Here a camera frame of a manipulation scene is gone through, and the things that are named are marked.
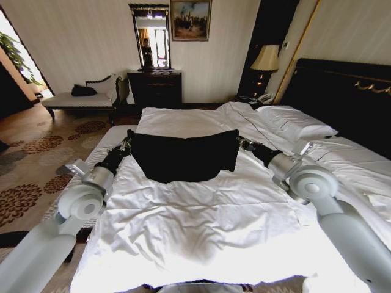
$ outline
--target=black headboard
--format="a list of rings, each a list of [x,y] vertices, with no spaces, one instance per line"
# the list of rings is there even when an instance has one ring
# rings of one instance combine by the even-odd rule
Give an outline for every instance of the black headboard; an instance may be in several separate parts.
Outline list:
[[[391,66],[299,59],[281,104],[391,159]]]

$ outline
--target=chaise lounge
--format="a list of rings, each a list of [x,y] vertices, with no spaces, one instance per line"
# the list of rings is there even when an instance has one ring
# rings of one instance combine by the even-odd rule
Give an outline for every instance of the chaise lounge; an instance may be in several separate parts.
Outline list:
[[[92,96],[73,96],[71,93],[59,93],[42,101],[52,119],[53,110],[101,110],[109,112],[109,122],[114,126],[114,115],[129,95],[129,83],[126,72],[112,74],[99,81],[86,81],[86,86],[93,87],[97,94]]]

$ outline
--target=dresser drawer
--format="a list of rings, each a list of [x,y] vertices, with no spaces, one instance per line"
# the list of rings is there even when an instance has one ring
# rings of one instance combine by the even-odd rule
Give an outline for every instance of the dresser drawer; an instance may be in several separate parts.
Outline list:
[[[179,108],[182,101],[181,72],[156,70],[128,73],[134,102],[140,108]]]

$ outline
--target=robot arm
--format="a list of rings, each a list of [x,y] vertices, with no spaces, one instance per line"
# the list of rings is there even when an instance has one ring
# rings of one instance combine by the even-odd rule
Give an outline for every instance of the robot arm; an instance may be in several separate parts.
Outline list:
[[[103,162],[89,168],[78,159],[67,167],[82,184],[61,196],[56,215],[34,227],[0,264],[0,292],[41,292],[76,243],[76,234],[88,219],[104,210],[104,197],[112,190],[116,170],[130,155],[133,132],[111,150]]]
[[[264,162],[273,181],[302,204],[312,203],[318,222],[351,270],[374,293],[391,290],[391,252],[350,204],[335,198],[338,180],[325,168],[302,166],[301,156],[287,156],[238,137],[240,145]]]

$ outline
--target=picture frame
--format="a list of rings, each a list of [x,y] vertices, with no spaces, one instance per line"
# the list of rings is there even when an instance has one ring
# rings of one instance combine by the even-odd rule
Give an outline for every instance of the picture frame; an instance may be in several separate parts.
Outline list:
[[[170,0],[173,41],[209,40],[212,0]]]

